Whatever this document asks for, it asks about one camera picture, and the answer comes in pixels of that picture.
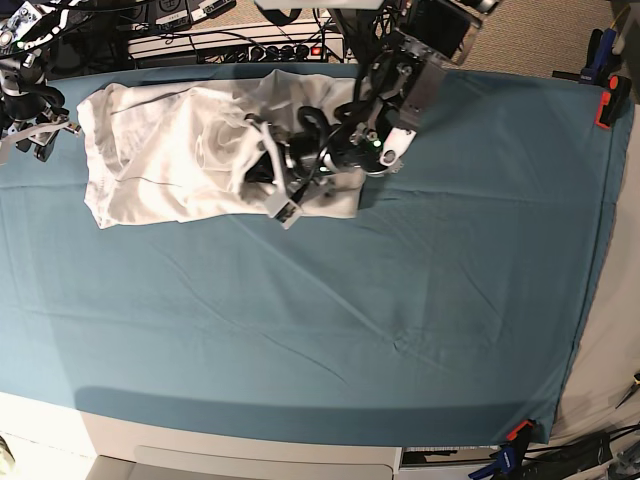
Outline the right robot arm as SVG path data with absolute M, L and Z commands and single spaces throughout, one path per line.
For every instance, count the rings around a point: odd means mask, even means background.
M 62 131 L 79 135 L 65 96 L 48 84 L 53 45 L 86 25 L 92 14 L 78 1 L 25 1 L 1 21 L 1 163 L 10 151 L 34 151 L 46 162 Z

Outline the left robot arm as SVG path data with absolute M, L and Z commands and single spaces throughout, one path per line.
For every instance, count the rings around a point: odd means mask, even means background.
M 296 132 L 268 131 L 270 145 L 244 175 L 301 201 L 341 175 L 399 169 L 449 65 L 467 57 L 495 1 L 376 1 L 328 13 L 358 63 L 352 96 L 331 115 L 297 110 Z

